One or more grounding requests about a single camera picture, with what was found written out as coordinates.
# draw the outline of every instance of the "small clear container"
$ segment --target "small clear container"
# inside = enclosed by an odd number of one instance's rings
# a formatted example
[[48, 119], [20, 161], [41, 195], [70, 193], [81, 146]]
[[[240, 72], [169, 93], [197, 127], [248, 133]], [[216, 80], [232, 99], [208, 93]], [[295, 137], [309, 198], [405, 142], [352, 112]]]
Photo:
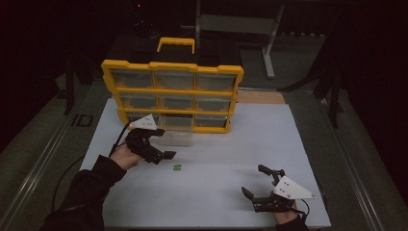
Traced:
[[159, 137], [159, 144], [168, 146], [190, 146], [191, 137], [191, 132], [165, 131], [165, 133]]
[[[134, 113], [134, 112], [126, 112], [126, 116], [129, 117], [130, 121], [136, 121], [138, 119], [141, 119], [145, 116], [149, 116], [150, 113]], [[159, 124], [159, 114], [152, 114], [154, 122], [157, 124]]]
[[197, 73], [196, 89], [208, 91], [232, 91], [234, 89], [235, 74]]
[[157, 70], [154, 71], [156, 87], [169, 90], [193, 90], [194, 74], [179, 70]]
[[156, 94], [121, 92], [119, 97], [124, 108], [157, 109]]
[[169, 110], [192, 110], [192, 95], [158, 94], [159, 108]]
[[225, 127], [227, 116], [225, 115], [196, 115], [196, 127]]
[[231, 97], [197, 95], [195, 97], [195, 109], [202, 112], [228, 112]]
[[121, 88], [152, 89], [153, 81], [149, 70], [111, 69], [115, 84]]
[[192, 115], [161, 114], [159, 127], [165, 130], [160, 145], [189, 146], [191, 144]]

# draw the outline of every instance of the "white triangular marker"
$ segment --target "white triangular marker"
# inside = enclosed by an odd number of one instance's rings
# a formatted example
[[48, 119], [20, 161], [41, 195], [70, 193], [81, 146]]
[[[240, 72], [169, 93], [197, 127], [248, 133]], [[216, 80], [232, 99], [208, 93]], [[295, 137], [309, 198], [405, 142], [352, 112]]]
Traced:
[[134, 128], [157, 130], [157, 125], [154, 122], [154, 118], [152, 114], [131, 122], [129, 126], [134, 127]]
[[283, 176], [278, 185], [273, 190], [273, 193], [283, 196], [288, 199], [315, 199], [316, 197], [299, 186], [295, 181], [289, 179], [287, 176]]

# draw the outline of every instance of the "black sleeve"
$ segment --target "black sleeve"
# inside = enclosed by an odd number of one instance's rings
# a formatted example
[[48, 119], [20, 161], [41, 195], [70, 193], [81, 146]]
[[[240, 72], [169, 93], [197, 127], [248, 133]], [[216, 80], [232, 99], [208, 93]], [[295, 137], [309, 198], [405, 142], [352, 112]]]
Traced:
[[276, 231], [309, 231], [309, 229], [300, 216], [297, 216], [296, 219], [290, 222], [277, 224]]
[[105, 230], [102, 206], [109, 189], [126, 174], [113, 160], [99, 156], [92, 170], [73, 179], [61, 207], [47, 216], [41, 231]]

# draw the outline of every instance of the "metal frame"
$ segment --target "metal frame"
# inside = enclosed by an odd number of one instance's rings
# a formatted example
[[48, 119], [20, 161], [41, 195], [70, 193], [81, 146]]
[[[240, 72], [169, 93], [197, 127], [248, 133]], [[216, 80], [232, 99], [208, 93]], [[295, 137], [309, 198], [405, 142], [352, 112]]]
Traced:
[[279, 7], [278, 14], [272, 19], [201, 14], [201, 0], [196, 0], [196, 4], [195, 41], [197, 48], [200, 47], [200, 31], [202, 30], [269, 35], [268, 45], [262, 49], [262, 54], [267, 77], [269, 79], [275, 78], [270, 51], [279, 29], [279, 23], [285, 9], [284, 5]]

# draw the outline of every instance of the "person's arm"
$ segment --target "person's arm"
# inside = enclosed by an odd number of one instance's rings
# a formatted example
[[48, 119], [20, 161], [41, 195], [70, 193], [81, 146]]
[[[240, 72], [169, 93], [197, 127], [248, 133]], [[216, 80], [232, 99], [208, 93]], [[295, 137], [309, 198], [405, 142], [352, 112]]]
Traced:
[[300, 215], [294, 211], [283, 213], [272, 213], [276, 220], [276, 231], [308, 231], [308, 227], [300, 218]]
[[47, 216], [41, 231], [104, 230], [102, 208], [109, 189], [136, 166], [141, 157], [121, 145], [110, 158], [99, 156], [92, 170], [81, 170], [73, 179], [61, 207]]

